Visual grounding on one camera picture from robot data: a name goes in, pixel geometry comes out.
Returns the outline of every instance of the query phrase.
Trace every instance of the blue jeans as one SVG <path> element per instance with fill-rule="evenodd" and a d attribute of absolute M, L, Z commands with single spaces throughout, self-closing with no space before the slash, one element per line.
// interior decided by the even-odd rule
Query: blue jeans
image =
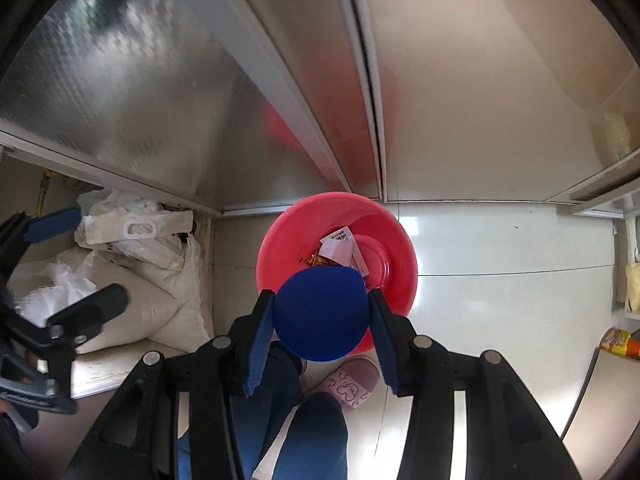
<path fill-rule="evenodd" d="M 302 399 L 296 366 L 272 344 L 260 386 L 247 399 L 231 399 L 244 480 L 251 479 L 287 415 Z M 189 432 L 178 440 L 178 472 L 180 480 L 191 480 Z M 342 410 L 331 395 L 313 394 L 291 421 L 272 480 L 346 479 L 347 425 Z"/>

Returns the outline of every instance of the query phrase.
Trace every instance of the silver bolt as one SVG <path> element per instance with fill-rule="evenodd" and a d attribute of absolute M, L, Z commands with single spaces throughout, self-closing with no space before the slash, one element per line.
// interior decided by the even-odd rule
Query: silver bolt
<path fill-rule="evenodd" d="M 223 350 L 231 346 L 231 338 L 228 335 L 219 335 L 213 340 L 213 348 Z"/>
<path fill-rule="evenodd" d="M 56 381 L 54 379 L 47 379 L 47 382 L 45 383 L 46 385 L 46 394 L 47 397 L 53 397 L 56 395 L 56 393 L 58 392 L 58 384 L 56 383 Z"/>
<path fill-rule="evenodd" d="M 153 366 L 160 360 L 160 354 L 158 352 L 147 352 L 142 358 L 142 362 L 147 366 Z"/>
<path fill-rule="evenodd" d="M 485 352 L 484 358 L 488 363 L 491 363 L 492 365 L 497 365 L 500 361 L 502 361 L 502 356 L 495 350 L 489 350 Z"/>
<path fill-rule="evenodd" d="M 49 336 L 52 339 L 58 339 L 63 335 L 63 333 L 65 333 L 65 329 L 62 328 L 60 325 L 51 325 L 49 327 Z"/>
<path fill-rule="evenodd" d="M 433 341 L 429 336 L 417 335 L 414 337 L 414 345 L 418 348 L 429 348 L 433 344 Z"/>

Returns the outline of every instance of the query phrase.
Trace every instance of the blue disc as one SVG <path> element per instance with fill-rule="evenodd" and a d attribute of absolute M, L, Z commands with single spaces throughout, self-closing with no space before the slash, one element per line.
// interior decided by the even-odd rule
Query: blue disc
<path fill-rule="evenodd" d="M 276 294 L 273 327 L 299 357 L 332 361 L 348 354 L 369 327 L 362 276 L 339 266 L 300 270 Z"/>

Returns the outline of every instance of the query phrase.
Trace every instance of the pink slipper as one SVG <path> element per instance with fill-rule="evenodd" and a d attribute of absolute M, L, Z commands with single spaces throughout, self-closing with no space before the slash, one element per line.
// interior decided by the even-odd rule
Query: pink slipper
<path fill-rule="evenodd" d="M 360 406 L 376 388 L 380 370 L 366 357 L 354 357 L 343 362 L 310 394 L 325 392 L 337 400 L 342 410 L 350 412 Z"/>

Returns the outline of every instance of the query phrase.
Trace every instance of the tiled floor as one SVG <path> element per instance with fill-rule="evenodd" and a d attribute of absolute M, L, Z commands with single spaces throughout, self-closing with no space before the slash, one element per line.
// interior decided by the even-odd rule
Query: tiled floor
<path fill-rule="evenodd" d="M 409 233 L 418 257 L 418 291 L 410 319 L 451 351 L 477 355 L 498 349 L 519 373 L 558 432 L 577 399 L 591 353 L 616 324 L 612 224 L 559 216 L 531 204 L 389 204 Z M 216 221 L 213 317 L 225 333 L 251 311 L 255 260 L 275 216 Z M 336 363 L 313 363 L 311 387 Z M 382 384 L 349 414 L 350 480 L 395 478 L 410 399 Z M 456 395 L 451 477 L 465 473 L 464 397 Z M 258 466 L 268 479 L 288 421 Z"/>

